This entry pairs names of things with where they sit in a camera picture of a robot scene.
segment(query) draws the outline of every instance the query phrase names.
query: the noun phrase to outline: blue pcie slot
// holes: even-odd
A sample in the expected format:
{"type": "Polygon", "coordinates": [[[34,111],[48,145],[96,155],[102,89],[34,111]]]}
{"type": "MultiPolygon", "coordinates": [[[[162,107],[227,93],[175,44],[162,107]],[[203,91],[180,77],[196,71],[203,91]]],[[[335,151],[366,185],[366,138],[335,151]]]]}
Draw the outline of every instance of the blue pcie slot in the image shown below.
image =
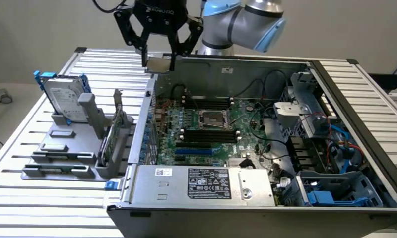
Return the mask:
{"type": "Polygon", "coordinates": [[[214,150],[178,149],[176,155],[214,155],[214,150]]]}

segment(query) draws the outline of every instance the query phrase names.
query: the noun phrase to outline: floor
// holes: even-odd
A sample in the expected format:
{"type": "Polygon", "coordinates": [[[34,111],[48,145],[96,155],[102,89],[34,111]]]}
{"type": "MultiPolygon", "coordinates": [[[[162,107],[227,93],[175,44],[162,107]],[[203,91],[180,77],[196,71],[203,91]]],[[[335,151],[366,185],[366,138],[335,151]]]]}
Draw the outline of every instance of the floor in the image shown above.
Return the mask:
{"type": "Polygon", "coordinates": [[[0,83],[2,88],[14,97],[11,104],[0,103],[0,141],[6,143],[43,92],[36,84],[0,83]]]}

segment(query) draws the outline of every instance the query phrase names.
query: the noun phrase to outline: power supply label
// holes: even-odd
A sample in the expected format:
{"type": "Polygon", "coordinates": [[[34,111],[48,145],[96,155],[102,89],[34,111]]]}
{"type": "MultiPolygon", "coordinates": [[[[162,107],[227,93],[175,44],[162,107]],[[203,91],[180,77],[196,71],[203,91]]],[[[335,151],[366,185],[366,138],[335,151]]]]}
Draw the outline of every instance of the power supply label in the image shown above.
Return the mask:
{"type": "Polygon", "coordinates": [[[188,169],[191,199],[231,199],[230,173],[226,169],[188,169]]]}

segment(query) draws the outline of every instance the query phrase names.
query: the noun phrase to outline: green circuit board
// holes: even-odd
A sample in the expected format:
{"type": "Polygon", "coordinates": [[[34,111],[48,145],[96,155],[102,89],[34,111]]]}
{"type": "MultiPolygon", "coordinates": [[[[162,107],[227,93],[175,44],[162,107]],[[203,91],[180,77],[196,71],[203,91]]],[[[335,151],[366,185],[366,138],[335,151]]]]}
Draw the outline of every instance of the green circuit board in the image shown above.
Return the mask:
{"type": "MultiPolygon", "coordinates": [[[[248,152],[256,155],[256,144],[260,148],[267,145],[266,141],[258,139],[251,133],[252,128],[250,127],[251,117],[255,114],[254,111],[247,111],[246,107],[251,104],[250,101],[239,101],[235,105],[226,110],[227,126],[228,128],[222,128],[218,126],[204,127],[200,124],[200,113],[207,111],[207,113],[220,113],[223,110],[199,110],[199,109],[184,109],[180,103],[171,102],[170,104],[162,101],[159,105],[167,106],[160,108],[162,121],[160,121],[160,141],[159,141],[159,158],[158,164],[162,165],[176,165],[195,164],[195,165],[214,165],[224,166],[230,158],[242,158],[243,154],[248,152]],[[199,155],[183,155],[186,157],[184,161],[176,161],[176,143],[180,140],[180,130],[195,129],[195,130],[236,130],[240,131],[242,140],[238,143],[212,143],[212,156],[199,156],[199,155]]],[[[260,120],[262,116],[258,113],[254,117],[254,122],[258,126],[254,130],[255,134],[262,138],[267,138],[266,131],[260,130],[260,120]]]]}

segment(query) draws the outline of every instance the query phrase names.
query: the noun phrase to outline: aluminum extrusion table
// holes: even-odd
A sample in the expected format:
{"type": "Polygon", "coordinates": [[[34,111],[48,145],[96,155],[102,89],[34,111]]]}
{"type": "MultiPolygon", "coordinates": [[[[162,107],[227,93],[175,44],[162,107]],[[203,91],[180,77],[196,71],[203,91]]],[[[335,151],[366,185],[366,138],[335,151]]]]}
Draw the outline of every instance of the aluminum extrusion table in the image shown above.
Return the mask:
{"type": "MultiPolygon", "coordinates": [[[[358,64],[318,59],[370,131],[397,166],[397,106],[358,64]]],[[[114,90],[123,89],[124,110],[139,118],[151,78],[135,52],[79,48],[60,74],[86,73],[98,106],[114,114],[114,90]]],[[[52,125],[52,107],[43,95],[0,151],[0,237],[120,238],[103,205],[118,199],[104,182],[23,180],[20,172],[52,125]]],[[[130,146],[120,172],[126,171],[130,146]]],[[[397,238],[382,230],[367,238],[397,238]]]]}

